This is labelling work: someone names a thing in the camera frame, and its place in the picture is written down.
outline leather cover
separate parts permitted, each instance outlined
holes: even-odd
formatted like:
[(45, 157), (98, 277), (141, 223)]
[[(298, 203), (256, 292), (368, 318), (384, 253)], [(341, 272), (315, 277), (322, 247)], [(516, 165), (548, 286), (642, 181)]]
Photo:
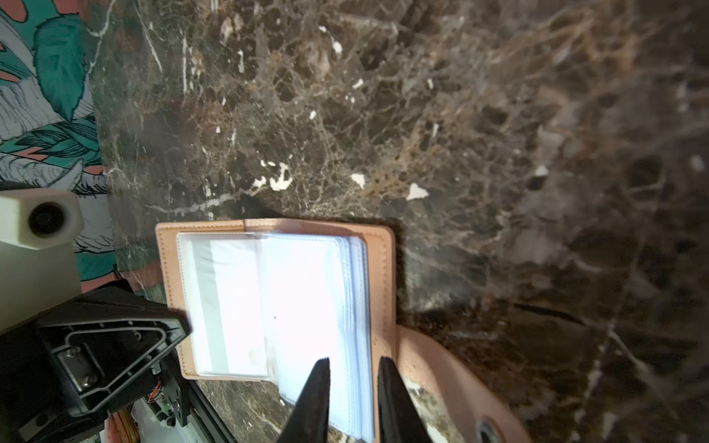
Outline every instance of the leather cover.
[[(372, 328), (372, 374), (376, 403), (376, 375), (381, 357), (396, 361), (396, 247), (393, 232), (385, 226), (356, 225), (290, 218), (261, 218), (213, 222), (160, 223), (155, 228), (160, 249), (160, 262), (170, 308), (185, 311), (182, 278), (179, 272), (177, 235), (183, 232), (268, 232), (279, 231), (291, 234), (356, 235), (367, 244), (369, 262), (369, 321)], [(211, 377), (197, 375), (192, 343), (187, 337), (177, 345), (182, 376), (190, 379), (252, 381), (252, 378)], [(375, 430), (379, 429), (378, 411), (375, 404)]]

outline wallet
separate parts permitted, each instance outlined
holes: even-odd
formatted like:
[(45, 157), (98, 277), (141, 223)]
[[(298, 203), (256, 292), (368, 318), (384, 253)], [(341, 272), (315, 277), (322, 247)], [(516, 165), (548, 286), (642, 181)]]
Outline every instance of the wallet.
[[(294, 403), (312, 366), (304, 361), (326, 352), (333, 363), (330, 424), (353, 437), (374, 439), (378, 411), (372, 374), (381, 357), (396, 357), (390, 229), (249, 219), (161, 223), (156, 233), (167, 304), (186, 311), (193, 323), (193, 336), (178, 346), (185, 378), (273, 381)], [(322, 277), (308, 280), (309, 269)], [(204, 296), (229, 288), (253, 296)], [(348, 333), (357, 338), (337, 341)], [(362, 402), (371, 402), (371, 408)]]

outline brown marble countertop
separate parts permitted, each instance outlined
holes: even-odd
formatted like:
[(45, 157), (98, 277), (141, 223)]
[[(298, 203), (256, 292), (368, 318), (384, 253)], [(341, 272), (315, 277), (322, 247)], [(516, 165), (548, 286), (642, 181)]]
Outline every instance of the brown marble countertop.
[[(706, 23), (699, 0), (97, 1), (119, 267), (160, 299), (164, 221), (386, 224), (398, 323), (535, 441), (705, 441)], [(240, 441), (287, 416), (273, 386), (202, 387)]]

